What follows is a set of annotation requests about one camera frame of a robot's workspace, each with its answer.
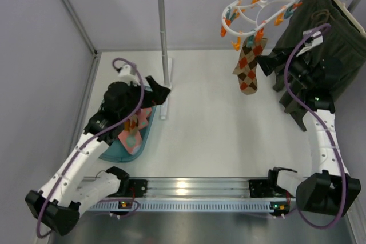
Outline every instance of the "sock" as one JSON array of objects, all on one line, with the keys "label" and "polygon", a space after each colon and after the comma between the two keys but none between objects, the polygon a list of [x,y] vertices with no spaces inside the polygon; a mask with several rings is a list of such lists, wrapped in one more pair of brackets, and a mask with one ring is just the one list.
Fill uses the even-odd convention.
[{"label": "sock", "polygon": [[252,47],[246,46],[246,39],[244,41],[243,47],[240,51],[239,62],[236,65],[233,74],[238,76],[240,90],[244,94],[254,94],[258,90],[257,82],[257,61],[255,57],[261,55],[265,45],[267,44],[267,39],[262,38],[259,42],[253,43]]}]

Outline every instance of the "robotic arm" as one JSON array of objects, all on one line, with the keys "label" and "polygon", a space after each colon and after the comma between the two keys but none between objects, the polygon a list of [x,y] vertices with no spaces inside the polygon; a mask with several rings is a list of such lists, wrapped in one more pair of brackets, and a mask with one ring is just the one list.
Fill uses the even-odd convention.
[{"label": "robotic arm", "polygon": [[[304,116],[311,148],[311,176],[304,180],[293,170],[276,168],[273,183],[296,197],[299,210],[335,216],[341,209],[343,187],[340,167],[342,167],[346,179],[343,216],[358,196],[361,184],[358,179],[349,176],[341,159],[336,138],[335,106],[330,91],[341,77],[342,63],[334,57],[315,63],[309,51],[322,42],[321,33],[319,31],[314,33],[295,53],[296,56],[288,69],[289,75],[303,87],[300,99],[314,113],[312,115],[307,112]],[[259,56],[256,59],[264,74],[270,75],[277,66],[287,62],[293,50],[294,48],[273,49],[274,57]],[[315,116],[318,116],[325,125],[322,125]],[[330,141],[328,133],[333,138],[334,144]],[[340,163],[337,161],[336,152],[340,156]]]},{"label": "robotic arm", "polygon": [[[143,84],[135,68],[127,64],[116,70],[121,81],[109,85],[101,108],[89,119],[67,160],[44,186],[26,196],[33,216],[38,219],[41,215],[42,223],[60,235],[69,233],[80,216],[98,201],[116,192],[126,192],[129,174],[117,167],[111,167],[97,180],[78,189],[92,164],[123,130],[123,123],[108,128],[132,113],[141,97]],[[146,80],[152,91],[144,91],[141,108],[163,104],[170,89],[160,86],[151,76]]]}]

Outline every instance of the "metal floor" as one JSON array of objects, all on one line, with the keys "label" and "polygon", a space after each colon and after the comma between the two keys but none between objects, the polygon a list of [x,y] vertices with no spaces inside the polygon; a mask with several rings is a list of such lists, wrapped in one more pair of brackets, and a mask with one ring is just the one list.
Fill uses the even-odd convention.
[{"label": "metal floor", "polygon": [[[333,217],[311,214],[323,225]],[[49,244],[349,244],[354,243],[347,217],[334,228],[315,230],[298,213],[266,219],[235,213],[138,213],[117,220],[107,214],[86,213],[67,236],[53,235]]]}]

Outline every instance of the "metal rod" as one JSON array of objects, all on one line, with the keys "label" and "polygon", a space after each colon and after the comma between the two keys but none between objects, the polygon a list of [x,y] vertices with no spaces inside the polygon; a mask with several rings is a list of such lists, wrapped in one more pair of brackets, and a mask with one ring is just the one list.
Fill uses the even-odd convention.
[{"label": "metal rod", "polygon": [[168,48],[166,47],[166,27],[165,27],[165,6],[164,0],[158,0],[159,22],[160,22],[160,41],[162,73],[164,76],[164,85],[170,86],[169,68],[168,68]]},{"label": "metal rod", "polygon": [[89,48],[90,52],[93,55],[96,55],[96,48],[94,47],[92,40],[89,38],[84,25],[82,24],[78,14],[76,13],[73,5],[71,4],[70,0],[61,0],[62,4],[64,5],[66,11],[69,13],[71,20],[73,21],[76,29],[80,33],[82,39],[84,40],[85,44]]},{"label": "metal rod", "polygon": [[361,0],[352,0],[352,2],[347,7],[347,10],[349,10],[349,12],[352,13],[357,7],[357,5],[360,3],[360,1]]}]

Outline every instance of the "wooden hanger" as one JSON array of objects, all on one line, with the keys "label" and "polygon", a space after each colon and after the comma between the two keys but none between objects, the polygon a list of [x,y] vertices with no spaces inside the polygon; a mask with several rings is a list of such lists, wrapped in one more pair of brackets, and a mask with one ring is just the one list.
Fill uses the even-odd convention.
[{"label": "wooden hanger", "polygon": [[333,0],[335,4],[337,4],[339,10],[348,18],[348,20],[353,24],[353,26],[358,29],[360,34],[366,37],[366,31],[362,27],[361,24],[353,17],[353,15],[346,9],[345,4],[341,2],[341,0]]}]

